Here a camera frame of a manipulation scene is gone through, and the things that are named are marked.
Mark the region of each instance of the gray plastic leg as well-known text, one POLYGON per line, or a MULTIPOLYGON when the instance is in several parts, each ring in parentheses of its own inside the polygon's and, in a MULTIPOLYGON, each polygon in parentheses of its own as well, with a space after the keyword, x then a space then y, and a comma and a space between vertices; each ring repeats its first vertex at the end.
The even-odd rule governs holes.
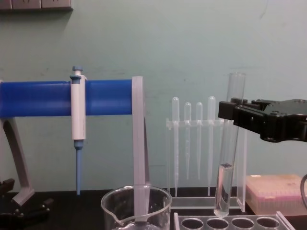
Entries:
POLYGON ((4 133, 13 154, 21 186, 20 192, 13 198, 13 200, 22 206, 34 194, 34 189, 30 183, 28 168, 25 163, 24 151, 21 146, 15 118, 2 119, 1 121, 4 133))

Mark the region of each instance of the glass beaker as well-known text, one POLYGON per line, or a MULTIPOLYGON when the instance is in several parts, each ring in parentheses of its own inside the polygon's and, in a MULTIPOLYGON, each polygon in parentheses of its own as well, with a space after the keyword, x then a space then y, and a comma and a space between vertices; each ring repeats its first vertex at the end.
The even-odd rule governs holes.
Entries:
POLYGON ((171 195, 150 185, 125 186, 101 200, 105 230, 169 230, 171 195))

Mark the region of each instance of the plastic dropper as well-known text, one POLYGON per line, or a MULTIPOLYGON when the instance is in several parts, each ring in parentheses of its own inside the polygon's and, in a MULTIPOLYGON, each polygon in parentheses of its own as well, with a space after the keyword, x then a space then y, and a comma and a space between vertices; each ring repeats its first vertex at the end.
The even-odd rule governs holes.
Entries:
POLYGON ((208 121, 209 121, 209 140, 208 140, 208 196, 210 196, 210 187, 212 179, 213 166, 213 126, 215 120, 215 97, 208 98, 208 121))
POLYGON ((186 123, 186 168, 187 180, 189 179, 189 162, 190 162, 190 122, 191 122, 191 103, 187 102, 184 105, 184 120, 186 123))
POLYGON ((179 181, 179 98, 174 97, 172 100, 172 120, 174 124, 174 180, 175 196, 177 196, 179 181))
POLYGON ((197 155, 197 171, 198 179, 201 179, 201 126, 202 126, 202 103, 196 104, 196 120, 197 120, 197 139, 196 139, 196 155, 197 155))

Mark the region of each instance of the cable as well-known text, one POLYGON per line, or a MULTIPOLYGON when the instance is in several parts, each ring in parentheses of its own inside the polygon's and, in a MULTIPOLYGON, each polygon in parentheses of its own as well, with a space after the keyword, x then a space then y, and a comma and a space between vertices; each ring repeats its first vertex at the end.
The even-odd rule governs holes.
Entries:
POLYGON ((305 195, 305 181, 306 180, 307 180, 307 174, 305 176, 303 176, 303 178, 301 180, 301 185, 300 185, 302 200, 303 200, 303 203, 305 205, 305 208, 307 208, 307 198, 306 198, 306 195, 305 195))

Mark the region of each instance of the dropper rack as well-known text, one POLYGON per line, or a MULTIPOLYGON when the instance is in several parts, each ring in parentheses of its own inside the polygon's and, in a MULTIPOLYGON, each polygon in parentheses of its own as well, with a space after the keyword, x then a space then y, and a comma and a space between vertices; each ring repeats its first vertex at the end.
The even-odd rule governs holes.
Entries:
MULTIPOLYGON (((179 98, 174 97, 172 100, 172 120, 166 119, 166 164, 167 164, 167 190, 170 192, 171 187, 175 187, 175 195, 173 196, 172 209, 207 209, 214 207, 215 194, 210 194, 211 185, 216 184, 216 178, 213 177, 213 170, 218 165, 213 164, 213 157, 219 155, 220 149, 217 149, 216 138, 221 139, 223 132, 224 120, 217 118, 215 114, 216 100, 214 96, 210 96, 207 102, 207 119, 203 119, 203 105, 201 102, 191 104, 184 103, 184 119, 180 120, 179 98), (196 141, 192 132, 196 132, 196 141), (184 137, 184 146, 180 145, 184 137), (190 168, 195 167, 196 158, 197 175, 190 175, 190 168), (206 158, 206 165, 201 164, 202 158, 206 158), (200 173, 200 167, 207 167, 206 174, 200 173), (203 177, 206 177, 208 194, 202 197, 180 197, 177 196, 177 189, 180 186, 180 179, 199 180, 198 187, 205 187, 202 183, 203 177)), ((234 178, 237 184, 237 196, 232 197, 230 208, 240 208, 245 211, 245 177, 246 177, 246 155, 247 155, 247 131, 241 130, 237 143, 237 161, 234 178)))

